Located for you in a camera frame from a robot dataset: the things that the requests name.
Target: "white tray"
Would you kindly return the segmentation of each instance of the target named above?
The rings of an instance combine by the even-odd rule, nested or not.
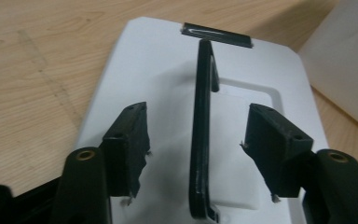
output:
[[[189,213],[188,182],[199,39],[182,24],[130,21],[110,55],[75,148],[97,147],[121,110],[147,102],[152,157],[130,206],[112,198],[115,224],[200,223]],[[221,90],[212,93],[210,195],[221,223],[305,223],[300,199],[273,203],[242,151],[250,103],[275,108],[326,148],[303,65],[289,48],[253,40],[254,48],[213,42]]]

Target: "wood grain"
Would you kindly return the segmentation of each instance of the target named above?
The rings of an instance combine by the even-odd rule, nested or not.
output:
[[[60,175],[111,48],[146,16],[298,50],[336,1],[0,1],[0,184],[15,195]],[[328,141],[358,159],[358,123],[314,93]]]

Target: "black metal bracket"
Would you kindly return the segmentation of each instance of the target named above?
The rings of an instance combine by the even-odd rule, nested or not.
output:
[[[130,105],[99,147],[66,158],[61,177],[15,198],[0,186],[0,224],[111,223],[110,196],[136,197],[149,149],[146,103]]]
[[[311,151],[313,140],[272,108],[251,104],[243,150],[279,197],[306,195],[309,224],[358,223],[358,162],[343,152]]]
[[[211,205],[208,186],[211,91],[219,91],[219,76],[211,42],[202,39],[199,48],[194,101],[189,202],[193,218],[218,223],[219,213],[217,208]]]

